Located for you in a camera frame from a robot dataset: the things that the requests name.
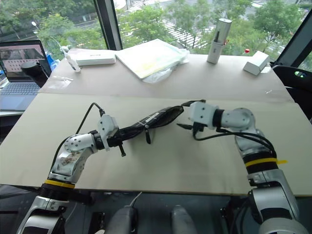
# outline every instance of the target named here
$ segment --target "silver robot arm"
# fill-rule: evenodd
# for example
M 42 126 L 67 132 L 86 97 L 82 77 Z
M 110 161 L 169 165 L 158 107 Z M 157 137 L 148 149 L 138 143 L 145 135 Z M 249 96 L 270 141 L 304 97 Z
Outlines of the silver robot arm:
M 98 122 L 98 130 L 99 133 L 76 134 L 65 140 L 48 179 L 41 186 L 17 234 L 64 233 L 65 218 L 62 213 L 66 211 L 69 194 L 79 180 L 88 157 L 98 150 L 109 150 L 110 146 L 122 149 L 122 142 L 113 142 L 111 145 L 108 142 L 118 130 L 115 118 L 103 114 Z
M 221 110 L 201 101 L 192 103 L 190 108 L 190 120 L 211 130 L 223 127 L 233 132 L 264 136 L 255 128 L 254 115 L 248 109 Z M 250 139 L 235 136 L 235 142 L 245 163 L 249 184 L 256 186 L 249 192 L 249 200 L 253 217 L 261 224 L 259 233 L 308 234 L 298 222 L 299 209 L 283 171 L 277 166 L 276 155 Z

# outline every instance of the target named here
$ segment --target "small white box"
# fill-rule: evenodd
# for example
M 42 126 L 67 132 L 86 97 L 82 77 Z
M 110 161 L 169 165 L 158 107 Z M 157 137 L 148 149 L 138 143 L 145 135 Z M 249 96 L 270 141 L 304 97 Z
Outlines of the small white box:
M 73 58 L 79 66 L 112 64 L 116 62 L 115 52 L 111 50 L 88 50 L 74 54 Z
M 245 64 L 244 70 L 257 76 L 269 62 L 269 56 L 261 51 L 257 51 Z

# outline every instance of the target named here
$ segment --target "laptop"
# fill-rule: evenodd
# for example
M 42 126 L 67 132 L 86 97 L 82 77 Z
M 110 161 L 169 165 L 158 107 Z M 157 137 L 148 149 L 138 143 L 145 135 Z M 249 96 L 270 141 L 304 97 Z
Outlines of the laptop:
M 24 111 L 35 98 L 40 87 L 20 68 L 28 61 L 39 62 L 51 74 L 40 40 L 0 42 L 0 69 L 9 81 L 0 89 L 0 110 Z

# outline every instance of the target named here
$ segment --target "window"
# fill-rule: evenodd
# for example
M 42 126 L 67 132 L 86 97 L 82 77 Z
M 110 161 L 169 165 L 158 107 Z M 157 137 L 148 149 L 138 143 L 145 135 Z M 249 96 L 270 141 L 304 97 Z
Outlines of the window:
M 312 53 L 310 53 L 303 62 L 299 65 L 299 68 L 302 70 L 306 70 L 312 72 Z
M 60 45 L 106 49 L 93 0 L 2 0 L 0 41 L 40 39 L 62 59 Z
M 217 19 L 227 18 L 233 22 L 222 54 L 260 50 L 276 60 L 310 8 L 304 0 L 126 0 L 116 15 L 123 48 L 159 38 L 207 54 Z

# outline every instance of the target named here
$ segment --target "laptop screen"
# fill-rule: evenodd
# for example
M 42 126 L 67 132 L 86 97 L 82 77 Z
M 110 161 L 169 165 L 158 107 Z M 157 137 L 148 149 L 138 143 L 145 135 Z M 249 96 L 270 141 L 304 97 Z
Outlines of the laptop screen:
M 39 40 L 0 42 L 0 65 L 10 82 L 32 81 L 20 68 L 27 61 L 39 62 L 47 74 L 51 73 Z

